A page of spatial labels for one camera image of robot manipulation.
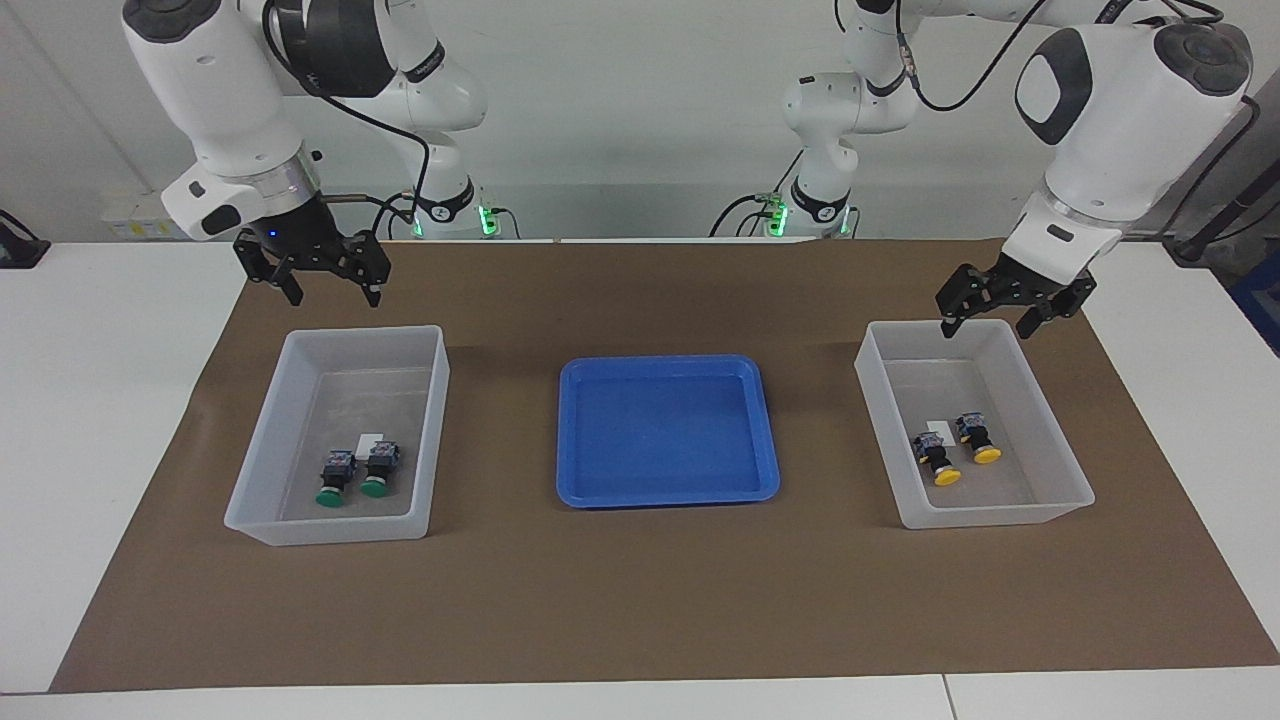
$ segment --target blue object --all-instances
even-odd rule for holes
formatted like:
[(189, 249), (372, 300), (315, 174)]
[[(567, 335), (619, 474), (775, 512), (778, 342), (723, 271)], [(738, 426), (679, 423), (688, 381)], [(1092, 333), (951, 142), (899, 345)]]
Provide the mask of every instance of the blue object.
[(1280, 252), (1272, 252), (1230, 292), (1262, 340), (1280, 355)]
[(566, 505), (760, 502), (778, 482), (749, 357), (591, 357), (561, 373), (556, 491)]

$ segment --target cable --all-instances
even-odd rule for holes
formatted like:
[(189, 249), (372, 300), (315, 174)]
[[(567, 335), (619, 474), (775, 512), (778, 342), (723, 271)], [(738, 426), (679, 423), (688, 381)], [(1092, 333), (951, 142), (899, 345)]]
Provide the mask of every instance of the cable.
[(1036, 4), (1032, 5), (1032, 9), (1028, 10), (1025, 15), (1023, 15), (1023, 19), (1018, 22), (1018, 27), (1015, 27), (1014, 32), (1009, 35), (1009, 40), (1006, 40), (1005, 44), (1000, 47), (1000, 51), (996, 53), (996, 56), (991, 59), (991, 64), (988, 64), (987, 69), (983, 70), (982, 76), (978, 78), (978, 82), (975, 82), (973, 87), (969, 88), (969, 92), (966, 92), (964, 97), (950, 105), (936, 105), (932, 100), (924, 96), (924, 91), (920, 88), (920, 77), (916, 72), (915, 59), (911, 55), (911, 46), (906, 42), (906, 33), (902, 32), (902, 0), (897, 0), (897, 3), (893, 4), (893, 23), (897, 29), (897, 45), (902, 51), (902, 67), (906, 68), (908, 79), (911, 81), (911, 87), (915, 90), (915, 94), (920, 97), (920, 102), (923, 102), (925, 108), (934, 110), (937, 113), (950, 113), (952, 110), (959, 110), (960, 108), (963, 108), (966, 102), (969, 102), (969, 100), (973, 99), (974, 95), (978, 94), (979, 90), (982, 90), (982, 86), (986, 85), (987, 78), (991, 77), (991, 73), (996, 70), (996, 67), (1000, 64), (1000, 61), (1005, 59), (1005, 54), (1009, 53), (1010, 47), (1012, 47), (1014, 41), (1018, 40), (1018, 36), (1023, 33), (1023, 29), (1025, 29), (1027, 26), (1030, 24), (1032, 17), (1046, 3), (1048, 3), (1048, 0), (1037, 0)]
[[(791, 170), (796, 169), (796, 165), (800, 164), (800, 158), (803, 155), (804, 155), (804, 147), (801, 147), (800, 151), (796, 152), (796, 156), (791, 159), (791, 164), (787, 165), (786, 172), (783, 172), (782, 177), (778, 178), (778, 182), (774, 183), (773, 192), (778, 192), (778, 191), (782, 190), (782, 183), (787, 182), (787, 178), (791, 177)], [(764, 213), (764, 209), (768, 208), (768, 206), (769, 206), (768, 202), (760, 202), (760, 213)], [(751, 236), (753, 237), (755, 236), (755, 231), (758, 231), (758, 229), (760, 229), (760, 217), (756, 217), (755, 222), (751, 223)], [(742, 234), (742, 231), (739, 229), (737, 234)]]
[(1233, 237), (1235, 237), (1235, 236), (1238, 236), (1240, 233), (1245, 233), (1248, 231), (1252, 231), (1253, 228), (1256, 228), (1260, 224), (1262, 224), (1263, 220), (1266, 220), (1267, 218), (1270, 218), (1271, 213), (1275, 213), (1276, 209), (1280, 209), (1280, 202), (1276, 202), (1275, 205), (1272, 205), (1270, 209), (1267, 209), (1266, 213), (1262, 213), (1261, 215), (1258, 215), (1257, 218), (1254, 218), (1253, 222), (1251, 222), (1249, 224), (1244, 225), (1243, 228), (1240, 228), (1238, 231), (1231, 231), (1228, 234), (1222, 234), (1222, 236), (1215, 237), (1212, 242), (1220, 242), (1222, 240), (1230, 240), (1230, 238), (1233, 238)]
[[(274, 10), (275, 10), (275, 0), (266, 0), (266, 3), (262, 4), (262, 35), (266, 36), (266, 46), (268, 49), (271, 50), (271, 55), (275, 56), (275, 60), (280, 63), (280, 67), (283, 67), (293, 79), (298, 81), (298, 85), (302, 86), (302, 90), (306, 91), (307, 95), (324, 100), (333, 108), (337, 108), (338, 110), (351, 115), (352, 118), (356, 118), (357, 120), (366, 122), (378, 129), (389, 132), (392, 135), (398, 135), (406, 140), (411, 140), (422, 146), (422, 169), (419, 170), (417, 184), (413, 186), (413, 208), (417, 208), (419, 204), (422, 201), (422, 184), (426, 182), (426, 168), (431, 164), (431, 146), (428, 145), (425, 140), (411, 132), (403, 131), (396, 126), (389, 126), (379, 119), (370, 118), (369, 115), (358, 110), (352, 110), (351, 108), (343, 105), (342, 102), (338, 102), (330, 95), (320, 92), (314, 85), (311, 85), (311, 81), (302, 77), (297, 70), (294, 70), (293, 65), (289, 64), (289, 60), (284, 56), (283, 53), (280, 53), (280, 47), (275, 44), (275, 37), (271, 35), (271, 13)], [(378, 234), (378, 223), (381, 222), (384, 213), (385, 208), (383, 210), (379, 210), (379, 214), (374, 220), (374, 225), (370, 232), (372, 232), (375, 236)]]
[(36, 233), (31, 232), (31, 228), (22, 224), (22, 220), (10, 215), (8, 210), (0, 210), (0, 218), (4, 218), (6, 223), (27, 233), (27, 237), (29, 237), (31, 240), (40, 242), (40, 238), (36, 237)]
[(518, 219), (516, 218), (516, 214), (515, 214), (515, 213), (512, 213), (512, 211), (511, 211), (509, 209), (507, 209), (507, 208), (494, 208), (494, 209), (492, 210), (492, 213), (493, 213), (494, 215), (503, 215), (503, 214), (506, 214), (506, 215), (511, 215), (511, 224), (512, 224), (512, 227), (515, 227), (515, 228), (516, 228), (516, 240), (525, 240), (525, 237), (520, 234), (520, 220), (518, 220)]
[(1226, 14), (1222, 13), (1222, 10), (1219, 10), (1213, 5), (1210, 5), (1208, 3), (1202, 3), (1201, 0), (1174, 0), (1174, 3), (1178, 3), (1179, 5), (1185, 5), (1188, 8), (1194, 8), (1202, 13), (1208, 13), (1207, 15), (1199, 18), (1188, 18), (1183, 15), (1184, 23), (1211, 26), (1213, 23), (1220, 23), (1222, 22), (1224, 18), (1226, 18)]
[(741, 208), (742, 205), (746, 205), (748, 202), (759, 202), (756, 197), (759, 196), (744, 195), (742, 197), (739, 197), (737, 200), (730, 202), (728, 206), (724, 208), (724, 210), (721, 213), (721, 217), (716, 218), (716, 224), (712, 225), (712, 232), (707, 233), (707, 237), (716, 237), (716, 233), (719, 232), (719, 227), (724, 223), (724, 219), (728, 218), (728, 214), (732, 213), (733, 210)]
[(1183, 20), (1187, 19), (1187, 10), (1179, 8), (1176, 0), (1160, 0), (1160, 1), (1164, 3), (1165, 6), (1169, 8), (1170, 10), (1178, 13), (1179, 18), (1181, 18)]
[[(378, 225), (380, 225), (383, 223), (383, 217), (387, 213), (393, 213), (393, 215), (392, 215), (393, 218), (394, 217), (399, 217), (402, 220), (404, 220), (406, 224), (410, 224), (410, 225), (413, 224), (412, 215), (408, 214), (408, 211), (404, 211), (404, 215), (401, 217), (399, 215), (401, 211), (396, 210), (396, 206), (392, 205), (392, 202), (396, 202), (397, 200), (408, 200), (408, 199), (404, 197), (403, 192), (397, 192), (396, 195), (392, 195), (392, 196), (387, 197), (387, 200), (381, 201), (383, 202), (381, 210), (379, 210), (378, 214), (374, 215), (374, 225), (372, 225), (372, 228), (374, 228), (374, 234), (375, 236), (378, 234)], [(392, 233), (392, 222), (387, 220), (387, 237), (388, 238), (390, 238), (390, 233)]]
[(390, 213), (393, 217), (399, 218), (401, 220), (403, 220), (406, 223), (411, 223), (412, 218), (410, 218), (410, 214), (408, 214), (407, 210), (401, 210), (401, 209), (396, 208), (394, 205), (392, 205), (392, 202), (394, 202), (396, 200), (401, 200), (402, 197), (403, 197), (403, 195), (401, 195), (398, 192), (396, 195), (388, 197), (387, 200), (379, 200), (379, 199), (376, 199), (376, 197), (374, 197), (371, 195), (360, 195), (358, 200), (352, 199), (351, 201), (353, 201), (353, 202), (369, 202), (370, 205), (378, 205), (381, 209), (381, 213), (378, 214), (379, 219), (381, 219), (383, 214)]
[(863, 211), (858, 208), (850, 208), (850, 213), (858, 213), (858, 219), (854, 220), (854, 229), (849, 231), (849, 240), (858, 240), (858, 225), (863, 224)]
[(1204, 179), (1208, 178), (1208, 174), (1211, 172), (1213, 172), (1213, 168), (1216, 168), (1217, 164), (1222, 161), (1222, 158), (1225, 158), (1226, 154), (1230, 152), (1233, 147), (1235, 147), (1235, 143), (1238, 143), (1240, 138), (1244, 137), (1244, 135), (1249, 132), (1253, 128), (1253, 126), (1258, 123), (1258, 118), (1262, 117), (1262, 108), (1258, 105), (1258, 101), (1245, 95), (1240, 97), (1240, 102), (1249, 106), (1249, 119), (1244, 123), (1244, 126), (1240, 127), (1240, 129), (1235, 132), (1234, 136), (1231, 136), (1231, 140), (1226, 141), (1226, 145), (1224, 145), (1222, 149), (1217, 151), (1217, 155), (1213, 155), (1213, 159), (1210, 160), (1207, 165), (1204, 165), (1204, 169), (1201, 170), (1201, 174), (1196, 177), (1196, 182), (1192, 183), (1192, 187), (1188, 188), (1187, 195), (1184, 195), (1183, 199), (1178, 202), (1178, 206), (1174, 208), (1174, 211), (1169, 215), (1169, 219), (1165, 222), (1165, 225), (1160, 228), (1160, 232), (1156, 233), (1156, 237), (1164, 237), (1165, 233), (1167, 233), (1170, 228), (1174, 227), (1174, 223), (1176, 223), (1178, 218), (1181, 217), (1183, 210), (1187, 209), (1187, 204), (1190, 202), (1192, 197), (1196, 195), (1196, 191), (1198, 191), (1199, 187), (1204, 184)]
[(771, 213), (751, 213), (750, 215), (742, 218), (742, 222), (737, 224), (737, 232), (733, 233), (733, 237), (742, 237), (742, 228), (746, 227), (746, 223), (751, 222), (751, 218), (755, 218), (755, 222), (759, 223), (762, 218), (772, 217), (773, 215)]

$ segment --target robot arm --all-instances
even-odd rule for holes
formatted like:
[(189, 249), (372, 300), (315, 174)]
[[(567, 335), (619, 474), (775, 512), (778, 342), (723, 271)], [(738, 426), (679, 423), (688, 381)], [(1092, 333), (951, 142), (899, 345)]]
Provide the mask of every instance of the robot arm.
[(1029, 306), (1019, 323), (1029, 337), (1079, 310), (1094, 287), (1088, 264), (1119, 242), (1240, 108), (1248, 44), (1230, 26), (1164, 18), (1158, 10), (1167, 8), (1153, 0), (900, 1), (858, 0), (845, 45), (856, 72), (801, 78), (787, 95), (788, 122), (805, 143), (791, 187), (790, 204), (800, 210), (791, 229), (835, 229), (856, 169), (842, 136), (910, 123), (919, 105), (910, 38), (924, 17), (1061, 27), (1027, 63), (1016, 90), (1019, 114), (1055, 147), (1055, 159), (996, 265), (961, 266), (937, 296), (947, 337), (965, 318), (1002, 305)]
[[(906, 128), (920, 106), (911, 87), (914, 60), (904, 44), (924, 18), (978, 15), (1021, 22), (1036, 0), (858, 0), (844, 53), (854, 72), (800, 78), (788, 88), (787, 123), (804, 143), (800, 172), (791, 186), (788, 231), (827, 237), (837, 232), (847, 206), (858, 152), (849, 135)], [(1030, 23), (1052, 27), (1093, 22), (1138, 22), (1152, 15), (1153, 0), (1047, 0)], [(899, 37), (901, 23), (902, 37)], [(911, 73), (906, 65), (913, 64)]]
[(1089, 263), (1147, 214), (1239, 110), (1252, 58), (1230, 26), (1082, 26), (1032, 55), (1016, 105), (1055, 147), (995, 266), (959, 268), (942, 291), (943, 332), (966, 318), (1028, 306), (1030, 337), (1070, 318), (1094, 288)]
[[(280, 38), (291, 74), (303, 78), (311, 92), (340, 99), (430, 145), (416, 213), (420, 236), (493, 234), (462, 154), (445, 135), (484, 122), (488, 99), (476, 78), (448, 56), (428, 19), (425, 0), (269, 0), (259, 17)], [(372, 129), (416, 179), (422, 146)]]
[[(294, 305), (302, 300), (294, 270), (330, 272), (361, 286), (370, 305), (380, 300), (390, 264), (372, 232), (338, 232), (302, 136), (283, 115), (257, 41), (265, 31), (310, 92), (430, 133), (435, 152), (417, 208), (424, 234), (480, 227), (479, 213), (467, 213), (477, 202), (474, 184), (442, 131), (480, 124), (486, 101), (475, 78), (445, 56), (421, 3), (127, 0), (129, 47), (196, 151), (196, 165), (161, 193), (174, 220), (197, 240), (244, 228), (234, 247), (246, 274), (279, 287)], [(402, 137), (393, 143), (417, 178), (422, 146)]]

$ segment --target white label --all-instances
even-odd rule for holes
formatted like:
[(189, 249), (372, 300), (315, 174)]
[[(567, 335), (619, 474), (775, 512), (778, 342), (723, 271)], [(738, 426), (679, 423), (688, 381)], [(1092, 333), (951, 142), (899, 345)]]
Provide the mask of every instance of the white label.
[(356, 460), (367, 462), (369, 454), (374, 451), (374, 445), (381, 441), (383, 433), (367, 433), (360, 436), (360, 442), (356, 443)]
[(942, 445), (946, 447), (956, 447), (956, 437), (951, 434), (951, 423), (946, 420), (929, 420), (929, 432), (938, 433), (942, 436)]

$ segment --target clear plastic bin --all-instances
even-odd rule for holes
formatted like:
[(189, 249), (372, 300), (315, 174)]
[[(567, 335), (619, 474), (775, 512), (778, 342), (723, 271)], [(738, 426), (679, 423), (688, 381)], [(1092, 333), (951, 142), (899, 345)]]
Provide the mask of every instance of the clear plastic bin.
[[(1004, 320), (969, 320), (952, 340), (932, 320), (870, 323), (855, 368), (905, 527), (1034, 524), (1093, 505), (1093, 489)], [(969, 448), (948, 447), (964, 477), (936, 487), (911, 438), (931, 421), (950, 425), (973, 411), (986, 416), (1004, 457), (978, 465)]]
[[(438, 327), (289, 333), (225, 524), (266, 544), (412, 539), (426, 534), (449, 361)], [(342, 507), (315, 501), (330, 450), (364, 433), (401, 448), (387, 497), (347, 486)]]

